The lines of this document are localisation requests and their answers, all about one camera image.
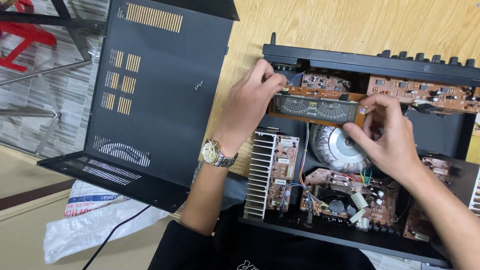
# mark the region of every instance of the hand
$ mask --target hand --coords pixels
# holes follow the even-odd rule
[[[343,128],[380,170],[405,184],[412,170],[423,167],[415,149],[412,122],[402,115],[395,97],[373,94],[360,103],[368,106],[363,130],[353,123]]]
[[[262,77],[267,80],[262,84]],[[265,115],[273,95],[287,83],[284,75],[275,74],[264,59],[252,66],[228,93],[222,118],[212,139],[220,143],[220,151],[234,157],[245,140],[252,135]]]

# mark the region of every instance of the white plastic bag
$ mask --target white plastic bag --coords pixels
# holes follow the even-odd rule
[[[64,219],[47,224],[43,242],[45,263],[100,245],[112,229],[147,207],[108,190],[75,181]],[[109,241],[127,236],[154,224],[168,212],[150,207],[120,226]]]

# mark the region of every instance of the red chair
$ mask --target red chair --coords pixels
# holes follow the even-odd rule
[[[18,12],[33,13],[33,3],[30,0],[19,0],[15,3],[15,8]],[[0,33],[1,32],[7,32],[24,38],[9,55],[0,57],[0,66],[20,72],[25,72],[27,67],[14,64],[13,60],[32,42],[40,42],[49,46],[57,44],[57,39],[54,35],[31,24],[0,22]]]

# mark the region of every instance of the metal watch strap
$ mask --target metal watch strap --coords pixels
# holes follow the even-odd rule
[[[227,158],[222,153],[218,152],[218,159],[213,165],[217,167],[229,168],[235,163],[235,160],[237,160],[238,155],[239,154],[237,153],[233,158]]]

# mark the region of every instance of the gold watch face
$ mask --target gold watch face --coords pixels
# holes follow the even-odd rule
[[[208,164],[214,163],[218,159],[218,151],[216,145],[212,142],[207,142],[202,147],[202,157]]]

